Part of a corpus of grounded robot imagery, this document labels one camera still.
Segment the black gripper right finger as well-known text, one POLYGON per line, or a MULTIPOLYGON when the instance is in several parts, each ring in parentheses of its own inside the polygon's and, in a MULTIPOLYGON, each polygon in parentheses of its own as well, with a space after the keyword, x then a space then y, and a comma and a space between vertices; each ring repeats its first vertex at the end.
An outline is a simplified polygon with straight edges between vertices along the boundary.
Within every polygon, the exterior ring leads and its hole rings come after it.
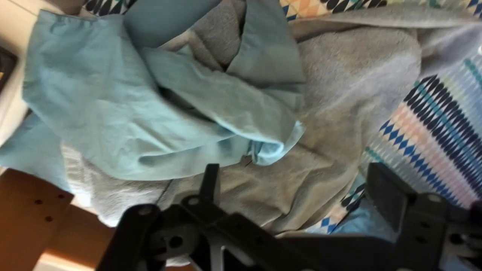
POLYGON ((284 243, 313 261, 313 271, 469 271, 482 269, 480 203, 453 206, 435 192, 417 192, 379 162, 367 169, 365 198, 394 231, 290 236, 284 243))

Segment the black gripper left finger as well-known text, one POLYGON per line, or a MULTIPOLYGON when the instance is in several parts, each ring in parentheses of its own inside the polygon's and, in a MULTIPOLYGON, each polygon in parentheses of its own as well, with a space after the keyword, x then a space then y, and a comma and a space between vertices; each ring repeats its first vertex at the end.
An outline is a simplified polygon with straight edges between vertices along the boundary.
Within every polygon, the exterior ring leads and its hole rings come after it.
POLYGON ((160 210, 136 204, 123 212, 96 271, 166 271, 186 257, 198 271, 276 271, 267 254, 276 240, 240 213, 213 203, 218 163, 207 163, 197 194, 160 210))

